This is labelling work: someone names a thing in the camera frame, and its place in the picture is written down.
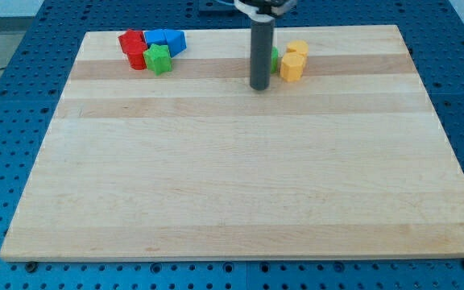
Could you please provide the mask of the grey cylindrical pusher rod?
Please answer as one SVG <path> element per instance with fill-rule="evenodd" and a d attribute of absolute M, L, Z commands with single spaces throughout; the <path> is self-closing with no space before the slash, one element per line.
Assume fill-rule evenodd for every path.
<path fill-rule="evenodd" d="M 275 20 L 251 21 L 250 86 L 265 90 L 270 84 Z"/>

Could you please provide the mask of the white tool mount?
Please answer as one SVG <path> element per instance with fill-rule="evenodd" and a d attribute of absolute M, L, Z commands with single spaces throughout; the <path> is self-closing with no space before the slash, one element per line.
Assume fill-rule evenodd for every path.
<path fill-rule="evenodd" d="M 296 7 L 297 0 L 234 0 L 234 6 L 254 21 L 272 21 Z"/>

